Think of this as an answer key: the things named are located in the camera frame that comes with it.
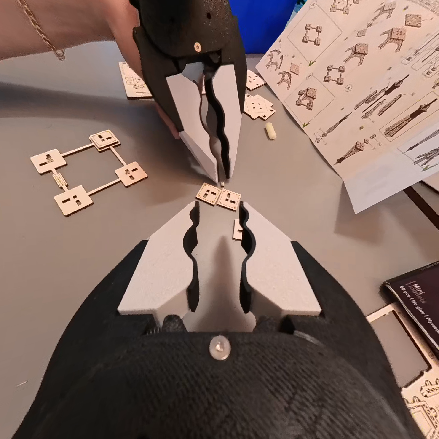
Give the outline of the notched wooden puzzle piece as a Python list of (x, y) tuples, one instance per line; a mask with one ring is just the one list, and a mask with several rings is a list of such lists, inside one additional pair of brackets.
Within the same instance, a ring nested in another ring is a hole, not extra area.
[(252, 70), (247, 70), (246, 75), (246, 89), (249, 91), (253, 91), (258, 89), (266, 84), (265, 80), (260, 77), (258, 74), (254, 73)]
[(244, 113), (252, 120), (260, 118), (266, 121), (270, 118), (276, 110), (273, 104), (260, 95), (251, 95), (247, 93), (244, 100)]

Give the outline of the stacked wooden square tile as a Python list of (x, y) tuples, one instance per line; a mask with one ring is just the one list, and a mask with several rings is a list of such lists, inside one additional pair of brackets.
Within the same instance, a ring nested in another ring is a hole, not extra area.
[(109, 129), (90, 135), (89, 140), (95, 146), (97, 151), (104, 151), (111, 147), (118, 147), (121, 144), (118, 138)]

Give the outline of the grey desk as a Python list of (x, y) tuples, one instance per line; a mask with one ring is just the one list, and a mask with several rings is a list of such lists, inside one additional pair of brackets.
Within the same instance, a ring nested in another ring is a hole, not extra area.
[[(209, 180), (151, 100), (127, 100), (115, 43), (1, 61), (1, 438), (32, 404), (49, 359), (90, 292)], [(385, 280), (438, 260), (438, 230), (404, 192), (355, 214), (342, 180), (267, 86), (277, 133), (243, 115), (233, 178), (242, 200), (298, 241), (365, 315), (387, 304)], [(30, 157), (61, 153), (110, 129), (148, 178), (91, 195), (64, 217), (50, 173)]]

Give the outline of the person's left hand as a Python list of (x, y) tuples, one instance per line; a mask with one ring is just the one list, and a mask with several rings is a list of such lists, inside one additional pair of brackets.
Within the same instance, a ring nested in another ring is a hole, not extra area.
[(133, 29), (140, 25), (137, 9), (128, 0), (75, 0), (68, 18), (74, 19), (86, 41), (116, 41), (118, 48), (141, 78), (140, 54)]

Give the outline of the person's left forearm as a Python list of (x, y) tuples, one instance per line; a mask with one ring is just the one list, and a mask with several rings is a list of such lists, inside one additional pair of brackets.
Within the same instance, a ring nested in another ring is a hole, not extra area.
[(55, 46), (26, 1), (0, 2), (1, 61), (39, 53), (53, 53), (65, 60), (65, 49)]

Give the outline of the dark puzzle box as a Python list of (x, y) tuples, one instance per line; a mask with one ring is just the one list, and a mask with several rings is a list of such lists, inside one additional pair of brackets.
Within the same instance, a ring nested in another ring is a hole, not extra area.
[(438, 356), (439, 262), (388, 279), (381, 287), (402, 305)]

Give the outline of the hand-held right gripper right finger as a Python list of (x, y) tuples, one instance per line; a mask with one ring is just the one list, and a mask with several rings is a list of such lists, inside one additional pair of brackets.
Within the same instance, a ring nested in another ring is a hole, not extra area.
[(239, 288), (243, 312), (277, 321), (319, 315), (321, 305), (291, 239), (245, 201), (240, 202), (239, 222), (246, 253)]

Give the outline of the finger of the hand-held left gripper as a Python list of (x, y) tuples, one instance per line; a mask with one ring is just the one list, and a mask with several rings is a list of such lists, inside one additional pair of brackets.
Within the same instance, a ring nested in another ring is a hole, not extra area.
[(216, 136), (220, 142), (220, 158), (226, 179), (233, 176), (236, 162), (241, 120), (241, 109), (233, 64), (223, 64), (215, 72), (206, 73), (206, 97), (217, 119)]
[(203, 70), (203, 63), (190, 63), (182, 73), (171, 75), (166, 81), (183, 125), (178, 128), (180, 138), (211, 180), (218, 183), (217, 159), (201, 119)]

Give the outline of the wooden frame with four tiles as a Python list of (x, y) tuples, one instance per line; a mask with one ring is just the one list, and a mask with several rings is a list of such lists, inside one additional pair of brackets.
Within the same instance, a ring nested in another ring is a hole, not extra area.
[(137, 162), (126, 163), (117, 152), (117, 147), (111, 147), (104, 151), (111, 151), (122, 164), (121, 167), (114, 171), (117, 178), (90, 191), (87, 191), (82, 185), (70, 188), (67, 180), (63, 177), (59, 169), (67, 166), (67, 157), (76, 155), (91, 148), (96, 149), (89, 140), (88, 144), (67, 152), (60, 152), (58, 149), (52, 149), (30, 157), (37, 172), (40, 175), (51, 173), (52, 178), (61, 190), (61, 193), (54, 196), (54, 201), (65, 217), (93, 205), (93, 200), (91, 198), (93, 195), (116, 184), (121, 183), (124, 187), (130, 187), (147, 179), (147, 173)]

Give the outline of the blue plastic bin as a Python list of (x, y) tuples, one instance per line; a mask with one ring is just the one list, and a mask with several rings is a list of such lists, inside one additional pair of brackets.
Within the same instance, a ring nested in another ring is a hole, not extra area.
[(230, 0), (246, 54), (264, 54), (283, 32), (297, 1)]

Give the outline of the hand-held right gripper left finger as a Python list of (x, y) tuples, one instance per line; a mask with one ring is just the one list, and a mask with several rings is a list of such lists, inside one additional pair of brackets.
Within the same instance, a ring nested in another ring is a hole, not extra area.
[(149, 314), (162, 325), (168, 315), (183, 318), (196, 310), (199, 277), (192, 252), (199, 221), (199, 202), (193, 201), (149, 237), (118, 305), (119, 314)]

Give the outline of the wooden sheet with rectangular cutout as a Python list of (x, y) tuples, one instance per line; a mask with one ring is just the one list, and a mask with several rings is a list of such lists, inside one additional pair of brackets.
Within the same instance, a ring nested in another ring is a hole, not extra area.
[(401, 388), (401, 396), (427, 439), (439, 437), (439, 362), (424, 337), (415, 328), (402, 307), (392, 303), (366, 316), (369, 323), (394, 313), (399, 323), (428, 364), (418, 378)]

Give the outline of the paper instruction sheet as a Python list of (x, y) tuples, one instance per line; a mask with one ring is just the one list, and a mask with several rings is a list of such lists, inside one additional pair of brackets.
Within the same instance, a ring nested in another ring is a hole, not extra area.
[(355, 213), (438, 172), (438, 45), (438, 1), (307, 1), (256, 65)]

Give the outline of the small wooden parts sheet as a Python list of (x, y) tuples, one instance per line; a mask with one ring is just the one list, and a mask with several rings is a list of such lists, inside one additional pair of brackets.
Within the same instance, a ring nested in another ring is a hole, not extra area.
[(128, 63), (119, 62), (118, 66), (128, 99), (140, 100), (153, 98), (145, 82), (129, 67)]

